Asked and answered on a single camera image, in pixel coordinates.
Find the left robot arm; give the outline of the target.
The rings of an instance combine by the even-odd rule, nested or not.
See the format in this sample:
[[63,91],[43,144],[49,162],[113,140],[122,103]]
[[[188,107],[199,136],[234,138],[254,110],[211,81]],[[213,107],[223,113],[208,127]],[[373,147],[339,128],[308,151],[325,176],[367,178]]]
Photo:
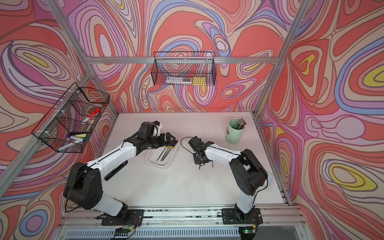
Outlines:
[[95,210],[117,217],[123,213],[125,204],[108,196],[103,190],[103,181],[110,180],[128,160],[146,150],[171,147],[176,137],[161,133],[160,122],[143,122],[139,130],[114,150],[87,163],[72,166],[64,189],[64,198],[85,210]]

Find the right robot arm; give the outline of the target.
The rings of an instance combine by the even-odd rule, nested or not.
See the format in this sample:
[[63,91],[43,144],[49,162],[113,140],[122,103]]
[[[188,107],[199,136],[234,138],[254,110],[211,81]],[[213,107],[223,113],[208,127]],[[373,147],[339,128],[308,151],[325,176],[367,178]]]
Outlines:
[[235,209],[241,214],[249,214],[254,208],[256,195],[269,184],[269,175],[254,153],[249,149],[228,150],[211,141],[204,143],[198,137],[191,138],[188,144],[196,165],[201,167],[210,162],[217,162],[231,169],[240,189]]

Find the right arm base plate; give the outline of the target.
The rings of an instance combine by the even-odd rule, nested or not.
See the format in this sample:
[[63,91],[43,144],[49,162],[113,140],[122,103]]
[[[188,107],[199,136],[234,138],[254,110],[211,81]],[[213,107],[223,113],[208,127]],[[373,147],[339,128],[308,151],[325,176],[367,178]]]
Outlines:
[[222,209],[220,215],[224,225],[261,225],[263,218],[259,208],[252,208],[248,213],[243,213],[239,209]]

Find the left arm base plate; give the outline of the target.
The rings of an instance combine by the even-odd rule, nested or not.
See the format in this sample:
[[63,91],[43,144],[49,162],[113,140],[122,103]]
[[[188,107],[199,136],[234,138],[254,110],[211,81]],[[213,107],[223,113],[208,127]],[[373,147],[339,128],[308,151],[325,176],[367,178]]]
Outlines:
[[144,218],[144,210],[139,209],[123,209],[117,216],[113,217],[105,214],[102,218],[102,226],[134,226],[142,225]]

